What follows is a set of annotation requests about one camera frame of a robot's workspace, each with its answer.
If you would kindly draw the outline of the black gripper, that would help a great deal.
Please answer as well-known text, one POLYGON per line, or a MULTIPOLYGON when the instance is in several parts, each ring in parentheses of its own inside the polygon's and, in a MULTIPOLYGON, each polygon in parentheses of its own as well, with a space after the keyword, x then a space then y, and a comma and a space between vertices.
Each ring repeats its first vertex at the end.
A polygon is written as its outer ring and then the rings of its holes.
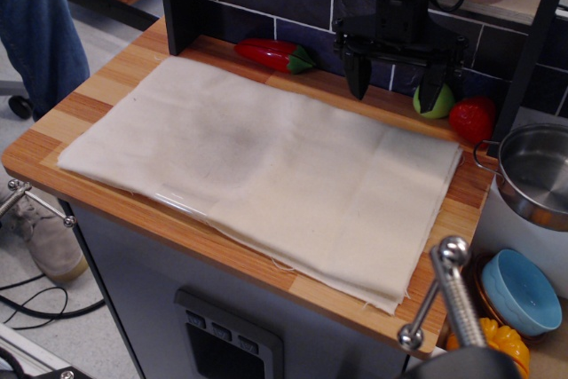
POLYGON ((351 94, 367 93, 374 61, 424 67, 419 112, 434 109, 450 75, 462 72, 468 39, 436 23, 429 14, 437 0, 375 0, 366 15, 334 20, 334 51, 343 63, 351 94))

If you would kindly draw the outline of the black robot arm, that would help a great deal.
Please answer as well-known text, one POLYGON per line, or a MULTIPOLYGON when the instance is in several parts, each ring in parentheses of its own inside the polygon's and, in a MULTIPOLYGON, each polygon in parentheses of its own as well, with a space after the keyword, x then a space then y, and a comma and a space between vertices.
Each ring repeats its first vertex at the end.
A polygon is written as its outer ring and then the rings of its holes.
POLYGON ((424 68, 419 112, 434 110, 446 78, 462 72, 468 39, 436 23, 429 6, 437 0, 375 0, 369 15, 334 21, 334 51, 343 63, 351 94, 363 99, 374 60, 424 68))

